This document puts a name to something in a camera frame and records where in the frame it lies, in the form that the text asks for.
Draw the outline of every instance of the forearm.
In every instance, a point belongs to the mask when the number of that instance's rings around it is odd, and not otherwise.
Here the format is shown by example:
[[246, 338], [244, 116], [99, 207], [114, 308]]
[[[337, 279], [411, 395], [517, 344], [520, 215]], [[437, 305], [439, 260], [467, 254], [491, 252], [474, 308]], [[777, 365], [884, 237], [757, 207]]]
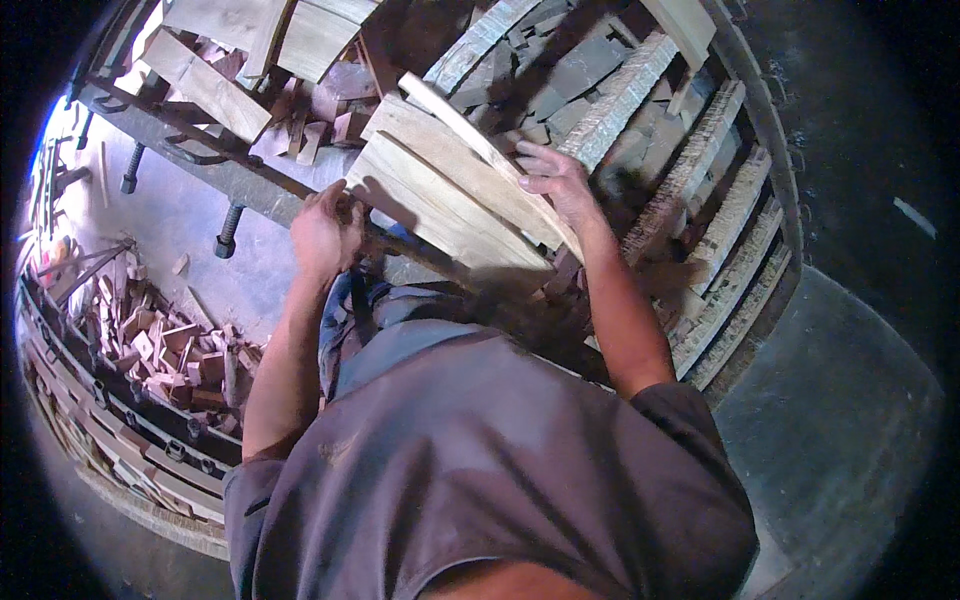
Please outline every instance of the forearm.
[[247, 400], [244, 461], [258, 455], [285, 458], [317, 417], [320, 324], [332, 282], [297, 276], [290, 286]]
[[593, 329], [617, 392], [630, 398], [656, 383], [676, 380], [657, 314], [620, 255], [606, 218], [598, 211], [580, 227], [578, 237]]

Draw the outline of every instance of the gray shirt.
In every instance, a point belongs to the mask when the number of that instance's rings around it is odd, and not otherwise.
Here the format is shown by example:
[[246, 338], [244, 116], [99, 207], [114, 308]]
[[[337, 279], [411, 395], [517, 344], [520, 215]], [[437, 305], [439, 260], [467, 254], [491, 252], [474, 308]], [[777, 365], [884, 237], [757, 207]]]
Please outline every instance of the gray shirt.
[[[430, 325], [390, 327], [356, 360]], [[288, 459], [229, 475], [238, 598], [412, 599], [488, 559], [541, 564], [607, 598], [739, 586], [753, 515], [693, 388], [627, 402], [483, 328], [369, 371]]]

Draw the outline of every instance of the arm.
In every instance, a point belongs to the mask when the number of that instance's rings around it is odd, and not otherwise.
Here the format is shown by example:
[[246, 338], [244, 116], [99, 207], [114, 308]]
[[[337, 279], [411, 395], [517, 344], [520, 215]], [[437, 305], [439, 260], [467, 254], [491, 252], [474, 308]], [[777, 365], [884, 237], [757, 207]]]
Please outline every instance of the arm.
[[530, 175], [520, 187], [548, 194], [557, 212], [584, 248], [590, 315], [614, 387], [625, 398], [654, 384], [676, 381], [670, 346], [649, 295], [620, 255], [616, 237], [587, 186], [583, 165], [574, 158], [530, 142], [517, 149]]
[[346, 182], [311, 194], [290, 226], [297, 255], [294, 276], [247, 400], [243, 460], [286, 458], [320, 405], [320, 319], [333, 279], [353, 264], [363, 237], [363, 209], [336, 214]]

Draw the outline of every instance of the hand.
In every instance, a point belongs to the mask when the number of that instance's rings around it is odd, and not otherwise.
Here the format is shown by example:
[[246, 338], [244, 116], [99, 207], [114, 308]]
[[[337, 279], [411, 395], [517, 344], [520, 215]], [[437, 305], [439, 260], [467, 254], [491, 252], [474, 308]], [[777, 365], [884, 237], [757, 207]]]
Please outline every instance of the hand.
[[529, 173], [518, 180], [520, 187], [531, 194], [549, 196], [560, 218], [578, 236], [582, 235], [587, 223], [598, 216], [603, 218], [603, 212], [587, 186], [587, 172], [579, 160], [526, 140], [517, 142], [516, 149], [526, 155], [516, 162]]
[[363, 243], [364, 206], [345, 202], [346, 187], [339, 180], [307, 196], [290, 226], [300, 274], [311, 280], [332, 279], [349, 269]]

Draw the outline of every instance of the person's left hand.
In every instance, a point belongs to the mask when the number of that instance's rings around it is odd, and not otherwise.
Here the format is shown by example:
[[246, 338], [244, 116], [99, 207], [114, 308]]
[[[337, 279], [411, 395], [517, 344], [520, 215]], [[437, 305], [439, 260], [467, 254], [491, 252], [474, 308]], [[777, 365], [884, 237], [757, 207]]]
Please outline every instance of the person's left hand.
[[363, 243], [364, 206], [344, 194], [339, 180], [310, 194], [290, 226], [300, 274], [311, 280], [332, 279], [349, 269]]

